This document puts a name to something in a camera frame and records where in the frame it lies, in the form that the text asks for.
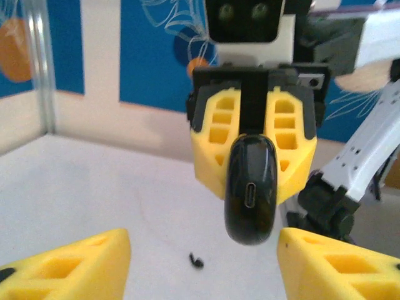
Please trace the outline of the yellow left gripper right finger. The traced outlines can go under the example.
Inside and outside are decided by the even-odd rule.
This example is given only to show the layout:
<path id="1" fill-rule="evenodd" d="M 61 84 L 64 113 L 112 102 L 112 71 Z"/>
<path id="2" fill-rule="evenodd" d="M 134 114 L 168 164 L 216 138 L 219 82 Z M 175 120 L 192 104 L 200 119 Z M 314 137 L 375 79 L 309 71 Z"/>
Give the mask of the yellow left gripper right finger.
<path id="1" fill-rule="evenodd" d="M 288 299 L 399 299 L 399 259 L 285 227 L 277 260 Z"/>

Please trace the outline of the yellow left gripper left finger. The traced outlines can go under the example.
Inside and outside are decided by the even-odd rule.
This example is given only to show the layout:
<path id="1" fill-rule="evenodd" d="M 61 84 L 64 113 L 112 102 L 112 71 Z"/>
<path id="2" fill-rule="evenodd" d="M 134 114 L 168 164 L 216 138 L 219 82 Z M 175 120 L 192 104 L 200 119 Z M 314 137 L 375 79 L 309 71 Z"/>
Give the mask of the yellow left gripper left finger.
<path id="1" fill-rule="evenodd" d="M 117 228 L 1 266 L 1 299 L 123 299 L 131 262 Z"/>

